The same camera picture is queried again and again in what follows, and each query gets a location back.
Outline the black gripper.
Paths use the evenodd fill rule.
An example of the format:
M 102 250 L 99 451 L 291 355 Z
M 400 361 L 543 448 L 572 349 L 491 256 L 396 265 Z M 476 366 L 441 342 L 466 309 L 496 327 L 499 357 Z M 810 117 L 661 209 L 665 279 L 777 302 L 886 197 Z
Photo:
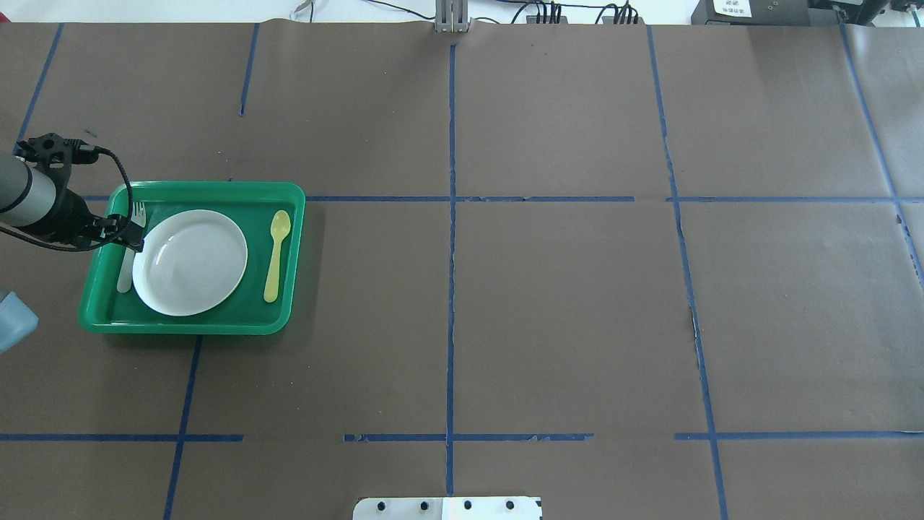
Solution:
M 97 246 L 121 246 L 141 253 L 144 247 L 143 231 L 122 231 L 103 237 L 102 230 L 128 230 L 139 228 L 136 217 L 110 214 L 96 217 L 90 213 L 86 201 L 70 190 L 58 194 L 50 212 L 21 230 L 33 239 L 43 243 L 62 246 L 65 249 L 90 250 Z

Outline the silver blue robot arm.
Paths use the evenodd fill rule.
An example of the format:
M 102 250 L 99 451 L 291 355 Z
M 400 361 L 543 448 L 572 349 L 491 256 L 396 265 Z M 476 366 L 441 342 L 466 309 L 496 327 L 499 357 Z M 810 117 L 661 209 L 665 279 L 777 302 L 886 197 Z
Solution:
M 72 160 L 44 160 L 35 152 L 2 157 L 2 233 L 52 251 L 94 251 L 109 244 L 142 251 L 143 227 L 136 223 L 134 192 L 119 159 L 109 150 L 79 146 L 80 163 L 112 158 L 128 195 L 128 214 L 95 216 L 70 191 Z

